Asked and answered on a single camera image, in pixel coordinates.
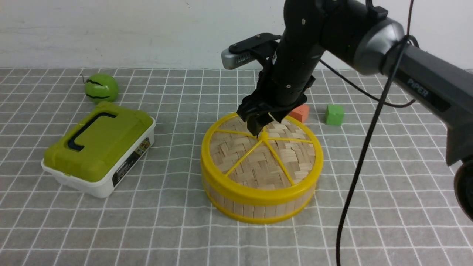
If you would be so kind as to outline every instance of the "label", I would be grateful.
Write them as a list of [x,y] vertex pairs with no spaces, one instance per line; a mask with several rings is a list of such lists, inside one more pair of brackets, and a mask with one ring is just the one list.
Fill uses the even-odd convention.
[[451,107],[451,104],[449,104],[447,101],[442,99],[439,95],[433,93],[425,85],[411,78],[405,72],[398,70],[396,77],[398,78],[399,81],[401,81],[409,89],[411,89],[413,93],[422,97],[424,100],[430,103],[438,111],[445,112]]
[[148,148],[151,146],[149,138],[144,139],[141,144],[128,156],[123,164],[117,169],[112,177],[114,187],[120,182],[120,180],[130,171],[135,163],[145,154]]

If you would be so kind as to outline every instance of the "robotic arm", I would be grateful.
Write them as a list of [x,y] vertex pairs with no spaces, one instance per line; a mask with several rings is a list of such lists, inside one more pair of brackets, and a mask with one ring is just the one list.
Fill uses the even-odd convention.
[[[261,33],[224,50],[225,69],[254,60],[263,66],[255,91],[237,110],[248,130],[256,136],[307,101],[304,92],[326,51],[362,75],[389,76],[405,34],[387,15],[356,0],[286,0],[282,36]],[[447,126],[446,164],[463,162],[455,194],[473,220],[473,75],[409,44],[394,82]]]

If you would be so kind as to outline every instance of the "gray checkered tablecloth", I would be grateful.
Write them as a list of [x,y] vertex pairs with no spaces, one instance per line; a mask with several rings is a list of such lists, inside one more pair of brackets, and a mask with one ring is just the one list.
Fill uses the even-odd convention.
[[[117,103],[156,118],[155,145],[107,199],[59,185],[45,149],[92,109],[79,74],[103,71]],[[293,219],[250,225],[211,206],[202,138],[254,90],[257,71],[0,69],[0,264],[8,266],[335,265],[335,235],[375,103],[328,71],[307,92],[307,126],[324,148],[314,200]],[[342,71],[380,95],[386,79]],[[405,103],[398,87],[389,100]],[[343,105],[341,127],[323,123]],[[473,222],[445,165],[446,127],[419,104],[384,107],[342,236],[343,266],[465,266]]]

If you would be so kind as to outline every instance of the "black cable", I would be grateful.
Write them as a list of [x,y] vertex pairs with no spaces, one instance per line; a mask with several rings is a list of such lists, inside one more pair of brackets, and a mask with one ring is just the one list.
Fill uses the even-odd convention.
[[412,18],[412,9],[413,8],[414,8],[414,0],[411,0],[411,4],[409,5],[409,16],[407,18],[407,32],[406,32],[406,35],[411,34],[411,18]]
[[[369,4],[372,5],[371,0],[367,0],[366,2],[367,2],[367,5],[369,5]],[[335,260],[336,260],[337,266],[341,266],[340,244],[341,244],[341,241],[342,241],[343,224],[345,223],[345,219],[346,219],[346,216],[347,216],[347,213],[348,213],[348,208],[350,207],[350,202],[351,202],[351,199],[353,197],[353,193],[355,192],[355,187],[356,187],[356,184],[358,182],[359,175],[361,173],[361,168],[363,166],[363,162],[365,160],[365,156],[366,156],[366,153],[367,153],[368,148],[369,148],[369,143],[371,141],[371,137],[373,135],[373,132],[374,132],[376,124],[377,124],[377,121],[378,121],[379,116],[381,114],[381,110],[383,109],[384,105],[391,105],[392,106],[392,104],[386,103],[385,101],[386,101],[387,95],[389,93],[389,89],[391,87],[391,84],[394,81],[394,77],[396,76],[397,70],[399,69],[399,64],[401,63],[401,59],[404,55],[404,52],[406,50],[407,45],[410,43],[410,44],[412,44],[416,47],[419,47],[419,43],[417,42],[416,38],[410,35],[413,5],[414,5],[414,0],[411,0],[411,4],[410,4],[410,7],[409,7],[409,19],[408,19],[408,23],[407,23],[407,34],[398,43],[398,44],[401,44],[401,48],[400,48],[399,53],[397,55],[395,64],[394,64],[394,66],[391,70],[391,74],[389,75],[389,77],[387,79],[387,82],[385,84],[385,87],[383,89],[381,97],[380,97],[380,99],[378,99],[378,105],[377,105],[376,111],[373,115],[373,119],[371,120],[371,123],[369,125],[368,132],[366,134],[366,138],[365,138],[365,141],[363,143],[363,147],[361,149],[361,153],[360,153],[360,156],[359,156],[357,167],[356,167],[355,173],[353,175],[353,180],[351,181],[351,186],[350,186],[350,189],[348,190],[348,195],[347,195],[347,198],[346,198],[346,201],[345,201],[345,205],[343,206],[342,215],[340,217],[340,222],[339,222],[339,225],[338,225],[337,239],[336,239],[336,244],[335,244]],[[332,68],[329,67],[324,62],[322,62],[322,64],[324,64],[326,67],[328,67],[330,70],[332,70]],[[341,74],[338,75],[338,76],[343,78],[345,81],[348,80],[347,78],[343,77]],[[369,93],[361,90],[360,88],[355,86],[355,84],[353,84],[352,82],[349,82],[349,84],[352,85],[354,88],[358,89],[359,91],[361,91],[363,94],[368,95],[370,98],[374,98],[374,96],[372,96]],[[404,106],[409,106],[409,105],[413,104],[414,102],[415,102],[415,100],[412,100],[411,102],[405,104]]]
[[[366,0],[366,6],[368,8],[372,8],[373,7],[373,1],[372,0]],[[410,31],[411,31],[411,18],[412,18],[412,9],[414,7],[414,0],[411,0],[411,3],[410,3],[410,6],[409,6],[409,16],[408,16],[408,20],[407,20],[407,33],[406,33],[406,36],[407,38],[409,38],[409,42],[416,46],[417,48],[419,48],[419,42],[417,42],[417,39],[414,37],[414,36],[411,36],[410,35]],[[364,95],[368,96],[369,98],[371,98],[372,100],[376,101],[376,102],[379,102],[380,99],[376,98],[375,96],[367,93],[365,90],[363,90],[362,88],[358,87],[357,85],[355,85],[353,82],[351,82],[349,79],[347,79],[346,77],[344,77],[342,74],[340,74],[337,70],[335,70],[334,68],[330,67],[327,63],[325,63],[323,60],[320,60],[320,63],[322,63],[326,68],[328,68],[330,71],[332,71],[335,75],[337,75],[338,77],[340,77],[342,80],[344,80],[345,82],[347,82],[348,84],[350,84],[352,87],[354,87],[356,90],[358,90],[359,92],[363,93]],[[390,106],[390,107],[394,107],[394,108],[405,108],[405,107],[409,107],[411,106],[413,103],[415,103],[416,100],[413,99],[411,100],[410,102],[408,103],[405,103],[405,104],[392,104],[392,103],[388,103],[388,102],[385,102],[385,105],[387,106]]]
[[340,223],[338,225],[338,230],[337,230],[337,241],[335,244],[335,257],[336,257],[336,262],[337,266],[341,266],[340,262],[340,242],[342,239],[342,230],[343,230],[343,224],[345,223],[345,219],[347,216],[348,208],[350,206],[351,198],[353,197],[353,193],[355,192],[355,186],[358,182],[358,178],[361,172],[361,167],[363,166],[363,161],[365,160],[366,153],[368,151],[369,147],[369,142],[371,141],[371,137],[373,135],[373,132],[375,130],[379,115],[381,114],[381,110],[383,109],[383,105],[385,104],[385,100],[387,98],[387,94],[389,92],[389,89],[391,87],[391,84],[393,83],[394,77],[396,76],[397,70],[399,68],[399,64],[401,63],[401,59],[404,55],[405,49],[407,47],[407,44],[409,43],[409,36],[407,35],[405,38],[402,39],[402,41],[399,43],[401,44],[401,48],[399,50],[399,53],[396,58],[396,62],[393,66],[393,69],[391,71],[391,74],[389,75],[385,88],[383,89],[383,93],[381,94],[380,101],[376,107],[376,111],[373,115],[373,119],[371,120],[371,124],[369,125],[368,128],[368,133],[366,134],[365,142],[363,143],[363,148],[361,149],[361,154],[359,156],[358,164],[355,169],[355,174],[353,176],[353,180],[351,182],[350,189],[348,191],[347,199],[345,202],[345,205],[343,206],[343,211],[342,211],[342,216],[340,218]]
[[[347,79],[346,77],[344,77],[342,74],[340,74],[337,70],[333,69],[331,66],[329,66],[327,63],[325,63],[323,60],[320,60],[320,63],[322,63],[325,67],[327,67],[329,70],[331,70],[335,75],[339,76],[341,79],[343,79],[345,82],[347,82],[348,84],[350,84],[352,87],[354,87],[355,89],[357,89],[359,92],[363,93],[364,95],[370,97],[372,100],[376,101],[376,102],[379,102],[380,99],[374,97],[373,95],[367,93],[366,91],[364,91],[363,89],[361,89],[360,87],[356,86],[353,82],[351,82],[349,79]],[[410,105],[412,105],[413,103],[415,102],[415,100],[412,100],[406,104],[402,104],[402,105],[398,105],[398,104],[392,104],[392,103],[388,103],[388,102],[385,102],[385,105],[387,106],[390,106],[390,107],[394,107],[394,108],[404,108],[404,107],[408,107]]]
[[365,5],[370,9],[373,8],[373,0],[366,0]]

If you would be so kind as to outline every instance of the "bamboo steamer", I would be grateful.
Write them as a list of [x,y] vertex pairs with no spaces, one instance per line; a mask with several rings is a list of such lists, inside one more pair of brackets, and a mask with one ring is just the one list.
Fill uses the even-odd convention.
[[287,116],[256,138],[236,113],[219,119],[204,136],[202,182],[212,204],[246,223],[289,219],[312,200],[323,152],[314,134]]

